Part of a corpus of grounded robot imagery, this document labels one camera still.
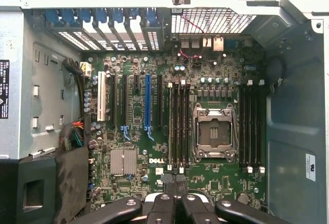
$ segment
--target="cpu socket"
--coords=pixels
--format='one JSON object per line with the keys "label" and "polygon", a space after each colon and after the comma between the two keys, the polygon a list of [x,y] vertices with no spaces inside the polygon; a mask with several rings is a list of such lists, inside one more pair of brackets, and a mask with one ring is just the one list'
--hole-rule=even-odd
{"label": "cpu socket", "polygon": [[206,109],[197,103],[193,111],[193,154],[202,158],[226,158],[233,162],[236,142],[233,136],[233,105],[226,109]]}

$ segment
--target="metal mesh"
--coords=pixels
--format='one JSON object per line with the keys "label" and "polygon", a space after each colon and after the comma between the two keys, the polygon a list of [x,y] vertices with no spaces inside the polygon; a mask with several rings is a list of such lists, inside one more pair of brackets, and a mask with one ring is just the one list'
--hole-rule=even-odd
{"label": "metal mesh", "polygon": [[[255,15],[238,15],[229,8],[185,9],[183,16],[199,26],[206,34],[241,33]],[[172,15],[172,33],[202,33],[180,15]]]}

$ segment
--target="sticker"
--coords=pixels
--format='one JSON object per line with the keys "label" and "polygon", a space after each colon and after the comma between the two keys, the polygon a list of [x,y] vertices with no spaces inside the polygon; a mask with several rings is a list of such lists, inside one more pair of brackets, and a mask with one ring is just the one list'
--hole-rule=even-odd
{"label": "sticker", "polygon": [[8,119],[9,60],[0,60],[0,119]]}
{"label": "sticker", "polygon": [[315,182],[315,156],[306,154],[306,177]]}

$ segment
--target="white pci slot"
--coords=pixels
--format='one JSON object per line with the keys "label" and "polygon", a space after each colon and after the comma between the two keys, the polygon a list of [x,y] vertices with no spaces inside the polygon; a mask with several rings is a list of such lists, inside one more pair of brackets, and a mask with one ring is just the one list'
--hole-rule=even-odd
{"label": "white pci slot", "polygon": [[98,93],[97,93],[97,121],[105,121],[106,110],[106,74],[104,71],[98,72]]}

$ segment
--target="green pcb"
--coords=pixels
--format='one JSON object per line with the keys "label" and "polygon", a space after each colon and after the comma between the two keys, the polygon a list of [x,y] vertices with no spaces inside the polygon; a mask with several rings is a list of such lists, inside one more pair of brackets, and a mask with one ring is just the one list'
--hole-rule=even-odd
{"label": "green pcb", "polygon": [[[190,160],[188,168],[181,172],[189,189],[207,192],[214,201],[224,197],[235,199],[240,192],[247,193],[251,205],[258,207],[265,200],[266,177],[257,171],[250,174],[239,165],[239,155],[232,162],[225,158],[203,158],[196,162],[192,149],[192,113],[198,103],[206,109],[222,109],[232,104],[239,121],[239,88],[237,83],[247,79],[255,82],[261,79],[261,71],[246,70],[246,66],[262,67],[261,48],[233,48],[221,53],[207,54],[202,58],[184,60],[176,53],[100,53],[85,55],[85,61],[92,59],[93,74],[105,71],[106,80],[106,121],[97,122],[97,86],[92,80],[86,81],[86,91],[92,93],[92,121],[101,124],[100,136],[94,132],[92,138],[97,148],[92,151],[95,158],[93,182],[100,193],[94,203],[135,196],[144,199],[147,194],[163,192],[163,177],[172,173],[170,164],[170,114],[169,86],[172,83],[188,83],[191,114],[189,120]],[[145,120],[145,76],[151,75],[151,127],[152,139],[144,129]],[[230,95],[216,95],[217,89],[230,91]],[[128,137],[124,137],[122,126],[128,126]],[[265,135],[262,137],[262,163],[265,165]],[[111,160],[115,150],[134,151],[136,161],[126,167],[134,167],[133,173],[113,174],[117,166]]]}

